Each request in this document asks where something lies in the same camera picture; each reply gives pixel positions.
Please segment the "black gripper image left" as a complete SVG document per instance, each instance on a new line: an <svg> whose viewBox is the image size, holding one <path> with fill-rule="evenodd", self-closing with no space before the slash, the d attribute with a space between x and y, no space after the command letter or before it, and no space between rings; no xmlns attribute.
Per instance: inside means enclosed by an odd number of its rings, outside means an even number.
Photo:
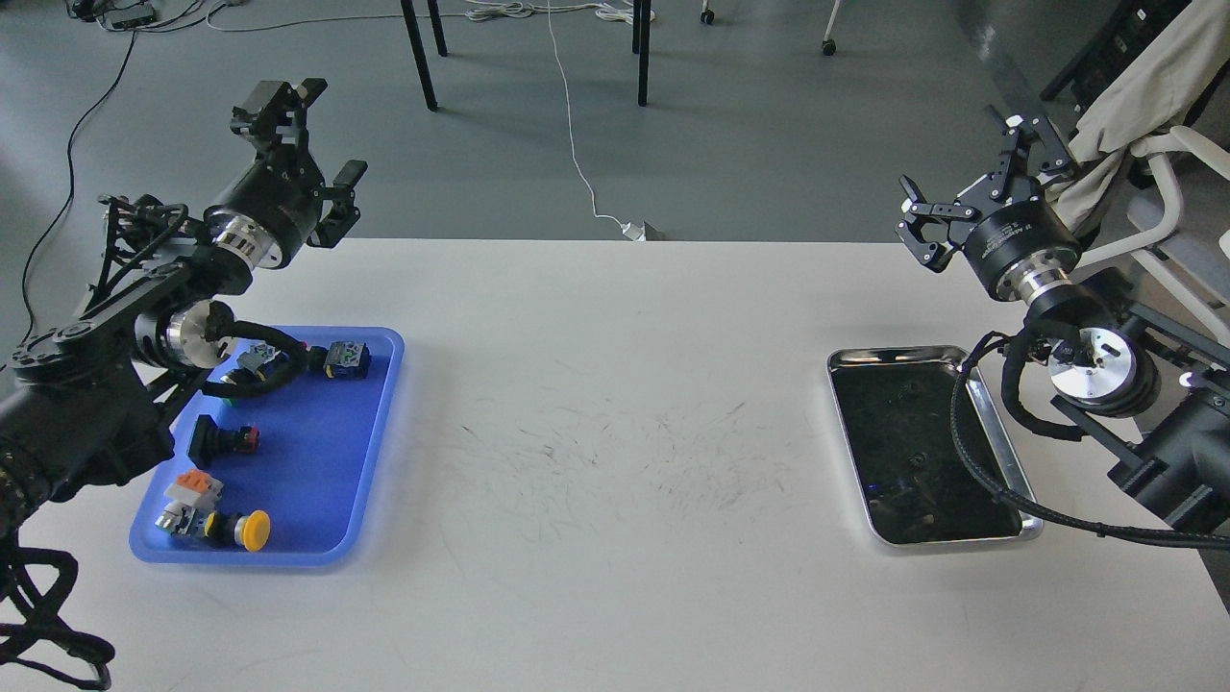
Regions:
<svg viewBox="0 0 1230 692"><path fill-rule="evenodd" d="M332 186L323 186L310 152L308 107L326 88L323 79L258 82L244 104L232 107L230 132L255 146L255 162L212 202L204 222L220 231L242 216L262 229L272 238L262 268L282 270L305 242L333 250L360 218L355 186L368 162L347 161ZM322 215L323 202L330 208Z"/></svg>

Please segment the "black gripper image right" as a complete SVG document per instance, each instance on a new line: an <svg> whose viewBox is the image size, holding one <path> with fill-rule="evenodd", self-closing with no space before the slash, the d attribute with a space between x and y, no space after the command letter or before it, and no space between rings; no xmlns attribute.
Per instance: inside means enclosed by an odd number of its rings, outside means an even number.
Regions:
<svg viewBox="0 0 1230 692"><path fill-rule="evenodd" d="M1049 186L1068 183L1073 176L1073 152L1048 117L1011 116L1002 123L996 165L970 184L972 206L1002 209L975 224L975 209L959 202L930 203L902 175L898 181L907 198L895 234L927 270L945 270L963 250L989 297L1034 304L1043 293L1069 283L1068 273L1082 254L1054 210L1037 202Z"/></svg>

